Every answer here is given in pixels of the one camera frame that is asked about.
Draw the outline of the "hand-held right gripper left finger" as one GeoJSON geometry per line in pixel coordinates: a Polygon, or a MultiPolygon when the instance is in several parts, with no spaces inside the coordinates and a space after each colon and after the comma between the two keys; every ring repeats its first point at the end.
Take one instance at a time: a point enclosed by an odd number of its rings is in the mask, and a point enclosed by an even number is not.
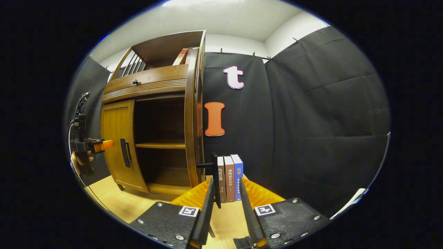
{"type": "Polygon", "coordinates": [[[168,249],[201,249],[209,235],[215,194],[209,178],[170,203],[156,202],[129,225],[168,249]]]}

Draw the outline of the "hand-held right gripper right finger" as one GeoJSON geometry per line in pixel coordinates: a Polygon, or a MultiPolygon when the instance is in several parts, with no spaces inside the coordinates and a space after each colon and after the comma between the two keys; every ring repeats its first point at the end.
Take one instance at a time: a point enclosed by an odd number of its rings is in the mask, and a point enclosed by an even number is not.
{"type": "Polygon", "coordinates": [[[249,236],[257,249],[288,249],[331,222],[299,197],[285,200],[245,178],[239,181],[239,192],[249,236]]]}

